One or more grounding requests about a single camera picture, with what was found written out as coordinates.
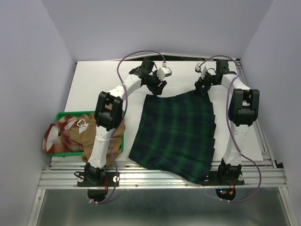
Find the dark green plaid skirt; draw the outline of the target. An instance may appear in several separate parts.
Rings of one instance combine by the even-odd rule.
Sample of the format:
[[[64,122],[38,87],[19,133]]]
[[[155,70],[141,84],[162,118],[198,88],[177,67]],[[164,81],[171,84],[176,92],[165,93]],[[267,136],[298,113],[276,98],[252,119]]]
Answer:
[[[208,96],[193,90],[173,97],[147,95],[129,159],[202,184],[212,167],[215,129]]]

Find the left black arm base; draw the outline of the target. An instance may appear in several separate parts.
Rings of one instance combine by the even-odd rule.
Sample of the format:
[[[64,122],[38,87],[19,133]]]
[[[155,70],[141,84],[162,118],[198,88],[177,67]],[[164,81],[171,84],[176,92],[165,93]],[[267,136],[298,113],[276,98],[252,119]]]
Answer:
[[[116,172],[102,173],[98,178],[88,175],[83,171],[74,172],[74,176],[78,179],[78,187],[118,187],[119,175]]]

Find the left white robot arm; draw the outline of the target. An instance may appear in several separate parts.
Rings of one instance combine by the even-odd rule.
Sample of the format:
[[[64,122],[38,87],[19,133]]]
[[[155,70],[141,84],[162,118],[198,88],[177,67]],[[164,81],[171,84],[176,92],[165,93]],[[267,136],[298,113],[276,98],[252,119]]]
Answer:
[[[93,185],[98,186],[104,182],[107,150],[113,134],[124,120],[127,109],[123,108],[123,104],[128,104],[128,97],[142,86],[158,96],[167,85],[165,78],[171,76],[172,71],[167,67],[166,60],[155,71],[154,66],[153,61],[143,59],[139,67],[132,69],[124,80],[120,80],[120,85],[99,94],[95,108],[96,136],[83,177]]]

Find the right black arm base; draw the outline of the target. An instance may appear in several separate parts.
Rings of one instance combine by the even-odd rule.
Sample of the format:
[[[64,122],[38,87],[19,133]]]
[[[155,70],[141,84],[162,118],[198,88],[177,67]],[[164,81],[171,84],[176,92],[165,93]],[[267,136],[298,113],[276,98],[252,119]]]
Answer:
[[[202,181],[202,185],[204,186],[242,186],[244,184],[244,180],[240,181],[234,176],[219,176],[218,171],[210,171],[209,174]]]

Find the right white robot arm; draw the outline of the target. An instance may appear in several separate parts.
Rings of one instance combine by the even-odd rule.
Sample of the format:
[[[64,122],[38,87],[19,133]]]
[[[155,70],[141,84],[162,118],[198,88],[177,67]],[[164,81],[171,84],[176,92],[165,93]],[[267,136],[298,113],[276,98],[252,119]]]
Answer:
[[[212,185],[229,185],[232,182],[243,185],[241,162],[245,155],[242,148],[250,127],[258,118],[260,92],[239,79],[241,71],[230,71],[227,60],[216,62],[215,74],[209,73],[204,63],[198,63],[195,71],[200,74],[195,82],[198,94],[206,96],[215,85],[227,89],[226,123],[230,137],[218,170],[210,172],[205,181]]]

